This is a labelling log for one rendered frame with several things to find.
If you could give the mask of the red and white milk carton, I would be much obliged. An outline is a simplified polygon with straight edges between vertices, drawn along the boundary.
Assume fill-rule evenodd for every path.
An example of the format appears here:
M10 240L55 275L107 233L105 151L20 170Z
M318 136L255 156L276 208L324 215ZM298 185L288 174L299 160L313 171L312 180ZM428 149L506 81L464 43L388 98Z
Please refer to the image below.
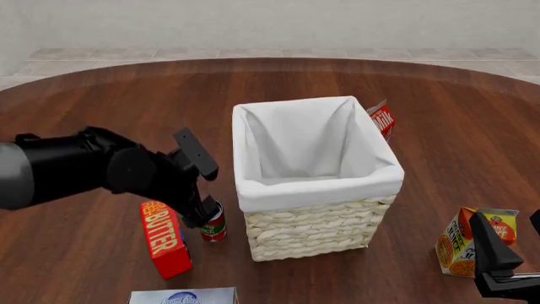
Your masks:
M377 106L368 108L366 112L379 131L381 131L385 141L389 141L396 122L386 105L386 100L382 101Z

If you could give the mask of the orange juice carton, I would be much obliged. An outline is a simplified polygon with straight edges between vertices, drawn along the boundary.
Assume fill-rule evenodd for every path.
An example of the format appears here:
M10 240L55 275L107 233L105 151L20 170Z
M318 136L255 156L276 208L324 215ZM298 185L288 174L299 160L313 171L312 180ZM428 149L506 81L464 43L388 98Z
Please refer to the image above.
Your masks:
M435 252L443 274L474 277L475 245L469 220L481 212L505 245L516 242L518 210L461 207L435 243Z

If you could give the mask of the pale blue cream cheese box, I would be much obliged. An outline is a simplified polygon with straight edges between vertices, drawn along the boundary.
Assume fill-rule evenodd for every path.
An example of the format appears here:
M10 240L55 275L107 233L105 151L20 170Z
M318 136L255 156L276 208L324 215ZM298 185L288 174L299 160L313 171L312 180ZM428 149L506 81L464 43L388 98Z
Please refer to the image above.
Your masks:
M240 304L236 288L132 291L127 304Z

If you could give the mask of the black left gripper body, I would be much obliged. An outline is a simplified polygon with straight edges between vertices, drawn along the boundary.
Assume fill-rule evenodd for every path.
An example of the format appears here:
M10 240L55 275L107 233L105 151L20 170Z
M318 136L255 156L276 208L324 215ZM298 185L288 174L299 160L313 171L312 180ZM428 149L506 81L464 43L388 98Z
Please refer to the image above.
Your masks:
M204 222L203 199L198 190L197 179L197 176L189 176L177 185L173 191L175 196L170 207L178 212L181 217L198 217L203 221L203 225L206 225L207 222Z

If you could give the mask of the wicker basket with white liner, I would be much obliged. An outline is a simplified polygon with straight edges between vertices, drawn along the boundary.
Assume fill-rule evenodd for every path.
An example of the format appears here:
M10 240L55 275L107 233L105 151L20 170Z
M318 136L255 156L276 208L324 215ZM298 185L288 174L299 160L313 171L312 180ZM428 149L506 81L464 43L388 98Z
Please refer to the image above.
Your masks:
M352 96L239 104L235 188L257 262L367 247L404 170Z

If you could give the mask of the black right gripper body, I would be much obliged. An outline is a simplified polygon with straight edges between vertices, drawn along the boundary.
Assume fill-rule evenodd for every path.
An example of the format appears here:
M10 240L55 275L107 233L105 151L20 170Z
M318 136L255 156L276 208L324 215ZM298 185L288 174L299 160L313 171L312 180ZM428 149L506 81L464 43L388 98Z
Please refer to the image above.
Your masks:
M483 298L540 300L540 273L480 273L475 275L474 283Z

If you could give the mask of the red and green tomato sauce can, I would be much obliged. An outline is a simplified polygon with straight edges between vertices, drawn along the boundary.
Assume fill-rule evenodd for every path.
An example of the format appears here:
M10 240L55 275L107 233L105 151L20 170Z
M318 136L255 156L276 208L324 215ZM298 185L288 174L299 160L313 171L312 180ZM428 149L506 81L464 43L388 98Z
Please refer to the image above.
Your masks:
M226 236L227 227L224 216L224 207L217 201L218 212L206 224L200 227L200 233L206 242L218 242Z

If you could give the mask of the red butter box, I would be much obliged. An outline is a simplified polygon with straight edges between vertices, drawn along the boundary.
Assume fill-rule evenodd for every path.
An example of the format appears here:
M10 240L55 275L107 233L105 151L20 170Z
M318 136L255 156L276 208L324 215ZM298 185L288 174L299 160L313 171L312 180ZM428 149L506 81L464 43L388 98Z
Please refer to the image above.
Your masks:
M140 204L143 233L149 256L164 280L192 269L192 259L176 212L166 204Z

